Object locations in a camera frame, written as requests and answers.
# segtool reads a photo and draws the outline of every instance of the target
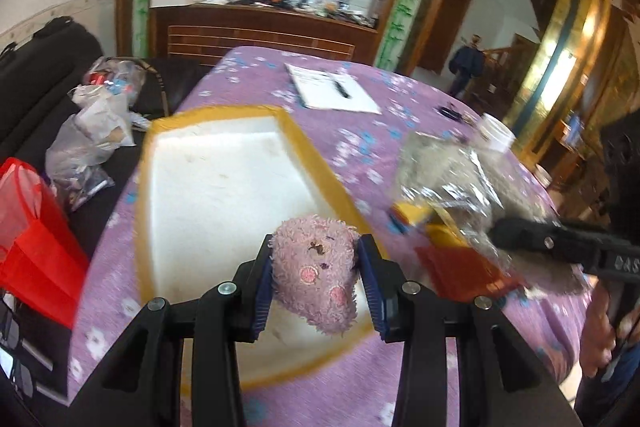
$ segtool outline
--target red bag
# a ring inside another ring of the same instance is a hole
[[[415,253],[436,293],[452,301],[472,302],[479,295],[497,299],[522,285],[472,248],[418,247]]]
[[[71,329],[89,261],[37,172],[0,168],[0,287]]]

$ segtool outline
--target purple tablecloth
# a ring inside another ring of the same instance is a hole
[[[338,71],[344,68],[376,100],[382,115],[320,111],[303,107],[284,64]],[[238,48],[205,76],[182,105],[270,104],[284,107],[334,170],[369,221],[376,238],[409,278],[421,277],[414,246],[418,234],[404,236],[387,216],[390,186],[403,137],[420,130],[442,136],[468,134],[434,109],[452,101],[410,78],[350,62],[332,62],[264,48]],[[74,328],[69,396],[104,356],[140,309],[134,270],[133,217],[137,176],[129,181],[94,254]],[[539,190],[534,185],[532,190]],[[587,297],[527,300],[521,293],[503,299],[504,313],[561,381],[577,360]],[[449,426],[458,425],[456,357],[449,349]],[[304,378],[244,395],[250,426],[391,425],[398,391],[402,346],[371,335],[352,351]]]

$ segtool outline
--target plush toy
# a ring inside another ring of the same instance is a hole
[[[285,221],[270,245],[275,298],[322,333],[344,333],[356,318],[354,245],[359,237],[335,219]]]

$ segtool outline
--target white foam box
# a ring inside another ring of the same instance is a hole
[[[318,214],[370,233],[322,156],[281,108],[213,106],[156,120],[147,133],[136,210],[143,301],[199,298],[254,259],[285,220]],[[372,331],[361,282],[358,318],[327,336],[276,301],[255,344],[237,344],[244,389],[320,367]],[[190,394],[191,342],[182,392]]]

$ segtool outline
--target screw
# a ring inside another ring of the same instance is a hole
[[[164,299],[162,297],[156,297],[155,299],[151,299],[146,307],[149,308],[153,312],[157,312],[164,308]]]
[[[222,295],[231,295],[238,289],[232,282],[223,282],[220,286],[218,286],[218,293]]]
[[[402,285],[402,291],[409,295],[415,295],[420,291],[420,285],[414,281],[407,281]]]
[[[491,299],[489,297],[485,297],[484,295],[481,295],[474,299],[474,304],[476,305],[477,308],[480,308],[481,310],[488,310],[493,303],[491,302]]]

